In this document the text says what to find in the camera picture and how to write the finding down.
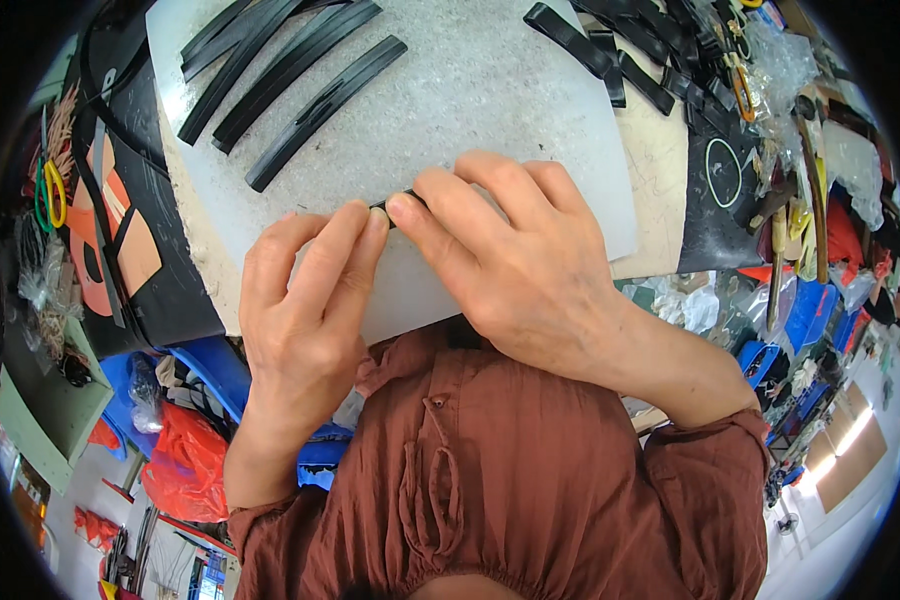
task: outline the brown blouse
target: brown blouse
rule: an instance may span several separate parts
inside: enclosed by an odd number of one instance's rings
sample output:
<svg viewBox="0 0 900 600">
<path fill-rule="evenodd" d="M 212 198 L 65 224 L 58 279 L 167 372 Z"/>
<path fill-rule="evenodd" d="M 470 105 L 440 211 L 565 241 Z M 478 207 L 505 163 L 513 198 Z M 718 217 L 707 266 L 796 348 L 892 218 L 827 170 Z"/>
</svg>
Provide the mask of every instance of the brown blouse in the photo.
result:
<svg viewBox="0 0 900 600">
<path fill-rule="evenodd" d="M 404 598 L 472 573 L 528 600 L 756 596 L 756 411 L 659 428 L 641 450 L 613 391 L 452 349 L 440 325 L 397 338 L 360 381 L 372 395 L 332 491 L 231 515 L 238 598 Z"/>
</svg>

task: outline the fluorescent light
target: fluorescent light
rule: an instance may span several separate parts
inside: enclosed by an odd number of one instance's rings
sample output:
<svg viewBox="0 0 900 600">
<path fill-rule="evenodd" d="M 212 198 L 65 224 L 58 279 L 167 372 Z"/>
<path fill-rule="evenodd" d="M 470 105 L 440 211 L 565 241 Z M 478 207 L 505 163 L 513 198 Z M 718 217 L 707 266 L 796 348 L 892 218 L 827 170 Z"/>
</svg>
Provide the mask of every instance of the fluorescent light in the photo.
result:
<svg viewBox="0 0 900 600">
<path fill-rule="evenodd" d="M 833 454 L 824 458 L 816 468 L 811 471 L 805 468 L 800 482 L 796 484 L 796 488 L 804 496 L 813 496 L 817 493 L 817 483 L 830 473 L 830 470 L 837 464 L 837 457 Z"/>
<path fill-rule="evenodd" d="M 843 456 L 847 450 L 851 449 L 851 445 L 860 435 L 860 432 L 864 430 L 864 427 L 867 426 L 867 423 L 870 422 L 871 417 L 874 416 L 874 409 L 870 406 L 864 408 L 864 412 L 860 413 L 860 416 L 857 416 L 857 419 L 853 421 L 853 425 L 850 427 L 850 430 L 846 432 L 846 435 L 837 444 L 837 450 L 834 452 L 837 456 Z"/>
</svg>

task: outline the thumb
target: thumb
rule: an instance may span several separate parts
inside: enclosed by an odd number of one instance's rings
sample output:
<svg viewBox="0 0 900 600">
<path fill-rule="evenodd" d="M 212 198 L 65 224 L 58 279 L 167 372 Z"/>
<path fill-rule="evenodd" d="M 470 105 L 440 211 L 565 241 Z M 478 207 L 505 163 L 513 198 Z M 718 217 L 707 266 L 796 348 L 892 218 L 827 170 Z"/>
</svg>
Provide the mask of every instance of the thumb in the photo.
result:
<svg viewBox="0 0 900 600">
<path fill-rule="evenodd" d="M 386 214 L 420 249 L 423 259 L 459 303 L 475 284 L 480 269 L 476 256 L 410 194 L 397 193 L 387 198 Z"/>
</svg>

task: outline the fingernail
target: fingernail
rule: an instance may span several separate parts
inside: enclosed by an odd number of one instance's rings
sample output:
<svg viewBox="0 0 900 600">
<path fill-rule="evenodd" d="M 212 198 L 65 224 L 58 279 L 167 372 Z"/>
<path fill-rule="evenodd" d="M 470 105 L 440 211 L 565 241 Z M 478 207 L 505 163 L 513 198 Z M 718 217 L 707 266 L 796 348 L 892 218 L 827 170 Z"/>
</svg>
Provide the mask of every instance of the fingernail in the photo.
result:
<svg viewBox="0 0 900 600">
<path fill-rule="evenodd" d="M 390 217 L 383 208 L 377 207 L 370 210 L 370 226 L 374 230 L 386 230 L 390 228 Z"/>
<path fill-rule="evenodd" d="M 393 194 L 386 199 L 386 213 L 399 218 L 409 207 L 408 199 L 403 194 Z"/>
</svg>

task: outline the white cutting board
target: white cutting board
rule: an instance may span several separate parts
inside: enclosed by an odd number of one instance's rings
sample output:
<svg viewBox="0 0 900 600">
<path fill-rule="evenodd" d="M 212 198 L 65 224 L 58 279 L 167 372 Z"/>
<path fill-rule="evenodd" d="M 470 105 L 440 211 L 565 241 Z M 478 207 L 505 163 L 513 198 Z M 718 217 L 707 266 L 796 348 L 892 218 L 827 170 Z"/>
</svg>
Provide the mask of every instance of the white cutting board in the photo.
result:
<svg viewBox="0 0 900 600">
<path fill-rule="evenodd" d="M 229 2 L 158 0 L 146 14 L 157 90 L 175 132 L 226 60 L 184 83 L 180 48 Z M 562 162 L 600 222 L 607 259 L 636 249 L 627 162 L 607 90 L 523 22 L 534 0 L 376 2 L 384 11 L 308 69 L 229 156 L 211 145 L 214 129 L 313 12 L 288 19 L 276 32 L 193 147 L 175 140 L 234 263 L 242 265 L 257 236 L 288 211 L 331 212 L 353 198 L 379 202 L 410 187 L 423 167 L 449 168 L 469 148 Z M 565 0 L 548 4 L 580 27 Z M 408 52 L 331 117 L 264 193 L 254 192 L 244 181 L 252 164 L 327 83 L 387 35 L 405 42 Z M 459 312 L 416 247 L 392 230 L 363 322 L 365 341 Z"/>
</svg>

